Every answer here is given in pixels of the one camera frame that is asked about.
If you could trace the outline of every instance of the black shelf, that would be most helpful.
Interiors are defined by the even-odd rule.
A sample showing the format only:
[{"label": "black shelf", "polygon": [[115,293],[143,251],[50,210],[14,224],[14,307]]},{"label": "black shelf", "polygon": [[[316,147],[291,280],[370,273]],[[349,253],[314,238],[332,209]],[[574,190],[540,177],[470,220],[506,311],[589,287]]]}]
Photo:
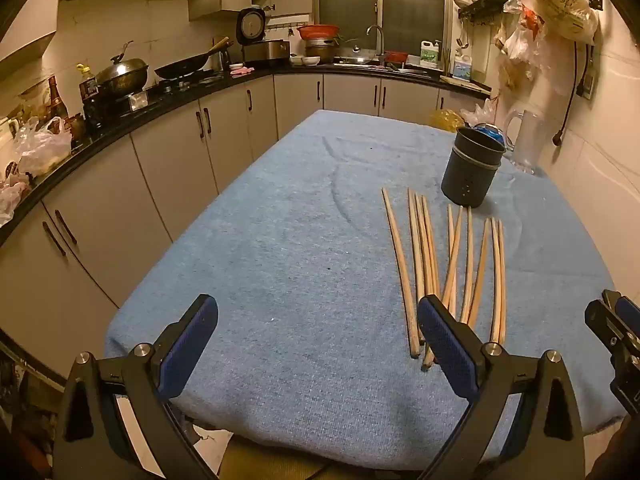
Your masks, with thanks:
[{"label": "black shelf", "polygon": [[478,0],[471,5],[458,9],[458,17],[460,20],[466,18],[472,23],[478,18],[484,18],[502,11],[507,0]]}]

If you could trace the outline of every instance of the open rice cooker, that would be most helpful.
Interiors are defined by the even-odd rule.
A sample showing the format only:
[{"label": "open rice cooker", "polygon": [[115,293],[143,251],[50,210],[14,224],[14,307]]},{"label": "open rice cooker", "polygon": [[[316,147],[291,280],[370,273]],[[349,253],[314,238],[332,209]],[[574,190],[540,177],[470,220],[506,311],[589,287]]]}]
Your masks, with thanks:
[{"label": "open rice cooker", "polygon": [[289,62],[289,41],[264,40],[266,20],[260,6],[251,6],[238,14],[236,39],[242,45],[245,66],[278,66]]}]

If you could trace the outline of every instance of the black frying pan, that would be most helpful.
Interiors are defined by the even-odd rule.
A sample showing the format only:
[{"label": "black frying pan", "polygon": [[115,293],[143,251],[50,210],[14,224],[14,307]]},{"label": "black frying pan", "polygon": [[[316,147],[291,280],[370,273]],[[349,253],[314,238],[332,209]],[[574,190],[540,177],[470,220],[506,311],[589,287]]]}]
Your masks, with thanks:
[{"label": "black frying pan", "polygon": [[229,38],[223,38],[208,52],[161,66],[160,68],[156,68],[155,72],[162,79],[176,79],[177,77],[182,77],[183,75],[200,70],[207,62],[207,59],[209,59],[209,56],[213,56],[217,51],[225,48],[228,41]]}]

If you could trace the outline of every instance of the blue tablecloth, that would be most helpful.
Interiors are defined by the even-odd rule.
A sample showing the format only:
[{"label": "blue tablecloth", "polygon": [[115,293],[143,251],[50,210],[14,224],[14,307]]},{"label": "blue tablecloth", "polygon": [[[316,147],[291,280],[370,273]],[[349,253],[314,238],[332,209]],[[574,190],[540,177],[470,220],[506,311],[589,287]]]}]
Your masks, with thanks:
[{"label": "blue tablecloth", "polygon": [[[153,342],[198,294],[210,294],[220,323],[178,407],[264,444],[372,468],[424,468],[466,401],[437,366],[422,372],[409,358],[380,188],[388,189],[411,267],[406,187],[427,194],[444,276],[448,200],[440,179],[452,141],[426,126],[316,112],[172,245],[117,313],[106,354]],[[561,352],[585,431],[623,414],[609,391],[608,352],[584,324],[586,305],[611,278],[577,216],[548,178],[507,161],[474,211],[476,257],[486,216],[504,221],[507,350]],[[491,255],[486,265],[476,325],[483,340]],[[487,456],[499,453],[516,405],[508,403]]]}]

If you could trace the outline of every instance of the metal faucet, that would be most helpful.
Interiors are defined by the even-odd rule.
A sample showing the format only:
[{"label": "metal faucet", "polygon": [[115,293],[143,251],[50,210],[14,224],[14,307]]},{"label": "metal faucet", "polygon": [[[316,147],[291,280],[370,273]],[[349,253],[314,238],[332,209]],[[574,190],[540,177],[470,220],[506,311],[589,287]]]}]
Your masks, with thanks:
[{"label": "metal faucet", "polygon": [[382,32],[382,27],[380,27],[379,25],[371,25],[367,29],[367,36],[369,35],[372,28],[376,28],[377,30],[380,31],[380,52],[377,52],[376,56],[384,56],[385,55],[385,33]]}]

